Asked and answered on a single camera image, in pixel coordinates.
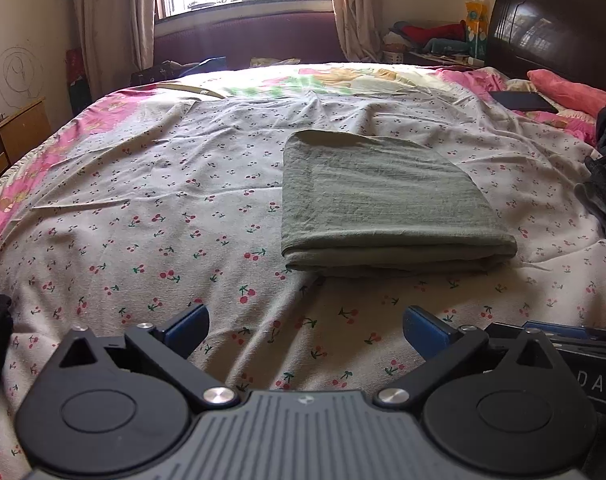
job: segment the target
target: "beige curtain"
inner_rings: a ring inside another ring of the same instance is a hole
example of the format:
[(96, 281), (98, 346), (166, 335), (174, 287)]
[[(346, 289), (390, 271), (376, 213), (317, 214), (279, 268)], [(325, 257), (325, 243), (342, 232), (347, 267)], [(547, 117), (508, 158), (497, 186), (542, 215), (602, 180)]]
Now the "beige curtain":
[(129, 86), (153, 64), (155, 0), (74, 0), (92, 97)]
[(332, 0), (341, 48), (349, 61), (378, 61), (379, 0)]

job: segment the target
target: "black circular disc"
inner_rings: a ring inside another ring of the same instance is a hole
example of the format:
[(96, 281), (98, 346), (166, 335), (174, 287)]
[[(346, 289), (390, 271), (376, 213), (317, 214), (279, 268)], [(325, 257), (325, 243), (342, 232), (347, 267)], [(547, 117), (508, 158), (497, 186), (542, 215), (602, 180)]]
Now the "black circular disc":
[(189, 423), (185, 398), (157, 378), (70, 368), (19, 410), (16, 431), (33, 466), (58, 473), (135, 470), (171, 449)]
[(438, 446), (485, 472), (562, 471), (587, 454), (597, 425), (579, 386), (563, 379), (525, 366), (466, 376), (428, 398), (423, 424)]

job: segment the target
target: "fabric fold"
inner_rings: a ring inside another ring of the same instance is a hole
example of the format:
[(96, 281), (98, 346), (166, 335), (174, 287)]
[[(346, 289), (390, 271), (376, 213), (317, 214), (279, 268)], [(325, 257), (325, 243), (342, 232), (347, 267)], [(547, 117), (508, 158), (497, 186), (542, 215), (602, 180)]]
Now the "fabric fold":
[(328, 276), (487, 270), (517, 246), (470, 177), (394, 137), (304, 130), (285, 144), (281, 252)]

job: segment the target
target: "wooden cabinet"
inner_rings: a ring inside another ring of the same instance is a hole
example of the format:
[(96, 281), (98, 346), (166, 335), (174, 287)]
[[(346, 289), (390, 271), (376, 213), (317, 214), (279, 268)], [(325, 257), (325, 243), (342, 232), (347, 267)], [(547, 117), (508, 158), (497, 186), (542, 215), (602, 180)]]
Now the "wooden cabinet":
[(0, 123), (0, 176), (52, 134), (44, 98), (17, 111)]

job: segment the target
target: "dark wooden headboard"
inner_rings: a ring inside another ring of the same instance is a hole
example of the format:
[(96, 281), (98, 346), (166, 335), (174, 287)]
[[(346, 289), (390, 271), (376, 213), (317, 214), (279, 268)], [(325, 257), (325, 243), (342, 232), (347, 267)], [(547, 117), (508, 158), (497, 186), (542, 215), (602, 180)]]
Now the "dark wooden headboard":
[(523, 79), (547, 68), (606, 91), (606, 0), (496, 0), (486, 65)]

